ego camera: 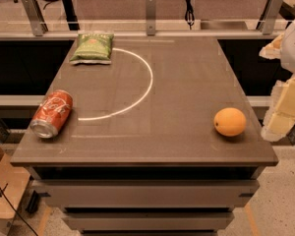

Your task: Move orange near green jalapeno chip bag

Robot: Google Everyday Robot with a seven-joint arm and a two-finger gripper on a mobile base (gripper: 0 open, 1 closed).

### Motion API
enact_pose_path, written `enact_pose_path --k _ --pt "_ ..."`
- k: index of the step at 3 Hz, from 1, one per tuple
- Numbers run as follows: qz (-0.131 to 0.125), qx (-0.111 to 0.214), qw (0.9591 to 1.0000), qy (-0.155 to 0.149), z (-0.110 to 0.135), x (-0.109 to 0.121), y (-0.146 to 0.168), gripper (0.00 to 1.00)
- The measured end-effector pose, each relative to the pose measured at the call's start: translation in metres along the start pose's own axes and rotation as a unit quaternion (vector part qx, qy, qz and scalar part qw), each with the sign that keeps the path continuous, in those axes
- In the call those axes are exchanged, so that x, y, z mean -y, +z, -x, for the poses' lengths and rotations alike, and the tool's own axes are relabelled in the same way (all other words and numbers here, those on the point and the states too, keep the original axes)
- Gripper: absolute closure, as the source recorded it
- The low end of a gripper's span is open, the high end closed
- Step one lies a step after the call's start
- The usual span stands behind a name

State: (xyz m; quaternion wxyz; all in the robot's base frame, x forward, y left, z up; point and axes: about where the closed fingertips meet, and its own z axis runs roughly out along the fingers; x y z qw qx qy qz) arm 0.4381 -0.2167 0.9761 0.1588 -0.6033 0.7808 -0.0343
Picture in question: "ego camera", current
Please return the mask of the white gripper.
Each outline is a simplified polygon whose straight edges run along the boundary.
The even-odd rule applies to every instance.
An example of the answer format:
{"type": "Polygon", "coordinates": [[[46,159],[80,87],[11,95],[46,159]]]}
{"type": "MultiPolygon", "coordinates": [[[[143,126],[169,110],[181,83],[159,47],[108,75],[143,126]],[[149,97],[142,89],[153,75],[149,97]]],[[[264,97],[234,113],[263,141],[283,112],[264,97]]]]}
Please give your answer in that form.
{"type": "MultiPolygon", "coordinates": [[[[281,66],[295,73],[295,20],[288,26],[284,36],[277,36],[262,48],[259,55],[270,60],[280,58],[281,66]]],[[[286,82],[277,81],[272,88],[269,109],[263,121],[262,138],[277,142],[284,138],[294,125],[295,75],[286,82]]]]}

